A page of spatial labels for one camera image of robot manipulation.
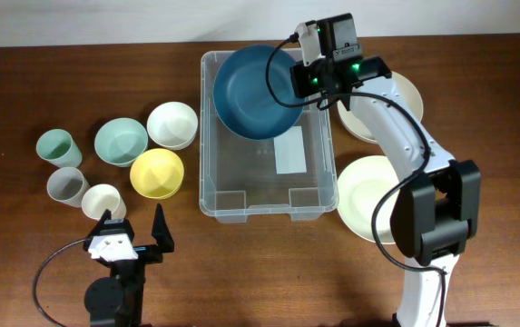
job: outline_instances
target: plastic storage container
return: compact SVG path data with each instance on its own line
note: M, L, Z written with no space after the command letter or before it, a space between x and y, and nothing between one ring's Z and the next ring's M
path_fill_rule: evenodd
M301 60L300 49L285 51ZM201 210L220 223L245 223L250 214L272 213L287 213L293 221L313 220L335 210L338 187L329 111L315 104L304 107L292 127L294 144L285 145L283 152L281 139L252 141L234 134L213 104L215 75L232 53L212 51L201 59ZM301 147L297 126L304 158L286 156L286 146L295 151Z

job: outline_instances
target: label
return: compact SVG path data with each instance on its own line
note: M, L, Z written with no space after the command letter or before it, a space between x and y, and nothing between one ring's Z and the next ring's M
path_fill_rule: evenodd
M276 173L305 173L306 155L302 127L294 126L286 133L274 138Z

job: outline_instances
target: yellow bowl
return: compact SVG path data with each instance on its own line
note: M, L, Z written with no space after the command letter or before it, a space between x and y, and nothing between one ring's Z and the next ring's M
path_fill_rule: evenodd
M150 199L166 199L179 191L185 170L177 154L152 149L141 154L131 167L131 184Z

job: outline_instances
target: gray cup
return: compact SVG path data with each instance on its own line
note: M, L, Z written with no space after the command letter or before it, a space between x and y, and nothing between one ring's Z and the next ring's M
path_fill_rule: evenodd
M35 145L40 158L57 167L78 167L82 162L82 154L70 133L61 129L53 129L38 139Z
M118 118L106 123L94 138L96 154L118 167L130 166L148 144L146 129L131 118Z
M82 173L73 167L58 169L50 176L46 185L52 199L75 208L82 206L82 199L89 188L90 185Z

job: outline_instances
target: plastic cup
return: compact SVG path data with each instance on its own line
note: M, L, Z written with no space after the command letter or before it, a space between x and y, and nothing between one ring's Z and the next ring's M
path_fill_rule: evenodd
M109 184L98 184L86 192L82 199L82 211L88 218L100 220L104 211L111 211L112 219L122 219L126 215L121 194Z
M183 163L177 154L152 149L132 164L131 184L144 197L166 199L179 191L184 174Z
M84 175L73 167L58 169L46 184L46 190L52 199L74 208L82 206L82 199L89 187Z
M149 136L141 123L118 118L106 123L94 138L94 150L108 164L128 167L147 149Z
M147 120L149 136L158 145L181 150L195 139L197 114L187 104L169 102L156 107Z
M82 154L70 133L53 129L38 139L35 150L40 158L57 167L78 167Z

